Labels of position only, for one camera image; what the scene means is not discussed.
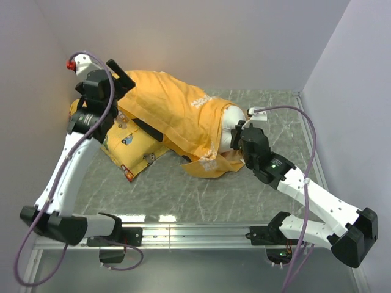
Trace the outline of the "white pillow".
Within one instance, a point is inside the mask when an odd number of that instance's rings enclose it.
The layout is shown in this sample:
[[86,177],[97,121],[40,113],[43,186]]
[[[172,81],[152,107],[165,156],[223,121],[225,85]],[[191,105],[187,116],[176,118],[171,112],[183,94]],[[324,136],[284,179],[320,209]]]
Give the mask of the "white pillow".
[[235,129],[239,121],[246,121],[246,116],[240,107],[231,105],[223,111],[218,153],[226,153],[232,150],[230,148],[232,139],[231,130]]

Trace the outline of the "orange Mickey Mouse pillowcase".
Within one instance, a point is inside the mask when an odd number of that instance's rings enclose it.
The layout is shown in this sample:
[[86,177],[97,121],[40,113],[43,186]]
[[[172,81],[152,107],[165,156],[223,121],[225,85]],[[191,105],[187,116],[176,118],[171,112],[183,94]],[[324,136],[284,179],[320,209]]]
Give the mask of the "orange Mickey Mouse pillowcase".
[[163,71],[130,70],[127,75],[136,86],[119,100],[119,107],[162,134],[161,143],[186,159],[186,173],[218,178],[244,166],[239,151],[218,153],[223,111],[237,104]]

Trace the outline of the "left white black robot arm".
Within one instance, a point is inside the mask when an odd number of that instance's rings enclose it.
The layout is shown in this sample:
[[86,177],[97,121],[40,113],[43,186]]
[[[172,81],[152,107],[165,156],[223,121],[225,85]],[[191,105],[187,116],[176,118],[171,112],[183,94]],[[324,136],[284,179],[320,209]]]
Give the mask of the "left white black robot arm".
[[73,212],[87,168],[119,114],[117,102],[136,84],[113,59],[102,67],[80,54],[67,67],[81,80],[75,87],[81,99],[70,117],[65,145],[48,185],[33,206],[22,208],[20,219],[35,234],[66,245],[91,237],[117,245],[123,238],[117,216]]

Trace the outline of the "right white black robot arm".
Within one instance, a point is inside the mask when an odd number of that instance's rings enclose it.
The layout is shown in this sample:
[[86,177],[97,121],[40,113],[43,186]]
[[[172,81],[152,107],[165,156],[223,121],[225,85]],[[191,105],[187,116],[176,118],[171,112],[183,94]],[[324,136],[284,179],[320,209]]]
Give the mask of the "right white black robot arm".
[[326,248],[343,264],[358,268],[378,239],[377,214],[345,203],[305,178],[291,161],[271,151],[263,130],[252,123],[241,120],[231,133],[231,146],[242,152],[246,167],[259,181],[309,205],[320,218],[320,222],[305,222],[289,212],[279,212],[266,228],[250,228],[247,238],[252,245],[296,243],[304,228],[304,242]]

